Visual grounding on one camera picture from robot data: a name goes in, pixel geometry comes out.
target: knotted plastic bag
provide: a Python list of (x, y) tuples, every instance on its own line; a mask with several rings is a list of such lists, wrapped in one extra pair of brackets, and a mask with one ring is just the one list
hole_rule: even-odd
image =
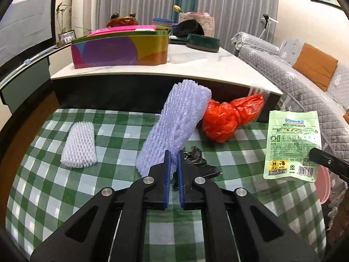
[(224, 143), (239, 125), (255, 120), (263, 108), (263, 95), (251, 95), (219, 103), (213, 99), (207, 105), (202, 129), (207, 137)]

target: silver screw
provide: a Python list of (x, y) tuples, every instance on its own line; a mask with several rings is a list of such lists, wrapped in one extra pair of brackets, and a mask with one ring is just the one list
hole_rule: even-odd
[(104, 188), (102, 190), (102, 195), (103, 196), (110, 196), (113, 193), (113, 190), (111, 190), (110, 188)]
[(147, 176), (147, 177), (143, 178), (143, 182), (145, 184), (152, 184), (154, 182), (154, 178), (152, 178), (151, 176)]
[(205, 178), (198, 177), (198, 178), (195, 178), (194, 181), (195, 181), (197, 184), (204, 184), (206, 180), (205, 180)]
[(247, 195), (247, 190), (245, 188), (239, 188), (236, 190), (236, 195), (244, 197)]

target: yellow label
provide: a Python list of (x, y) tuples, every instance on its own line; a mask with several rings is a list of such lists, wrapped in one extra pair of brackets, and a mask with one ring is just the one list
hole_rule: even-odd
[(272, 160), (269, 161), (269, 170), (274, 171), (277, 169), (282, 169), (282, 168), (287, 168), (288, 166), (288, 161), (283, 161), (283, 160)]

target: projector screen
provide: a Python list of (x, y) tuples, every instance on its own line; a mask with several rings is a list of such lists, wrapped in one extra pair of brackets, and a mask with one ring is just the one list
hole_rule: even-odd
[(13, 3), (0, 21), (0, 80), (55, 44), (55, 0)]

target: wooden floor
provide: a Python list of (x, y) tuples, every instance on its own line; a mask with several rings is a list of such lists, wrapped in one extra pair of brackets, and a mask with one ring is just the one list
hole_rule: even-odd
[(56, 109), (59, 103), (55, 93), (50, 93), (36, 107), (36, 109), (27, 118), (24, 124), (15, 134), (9, 145), (4, 158), (0, 163), (0, 227), (5, 228), (5, 218), (7, 209), (7, 200), (10, 194), (11, 186), (22, 159), (39, 132), (43, 123)]

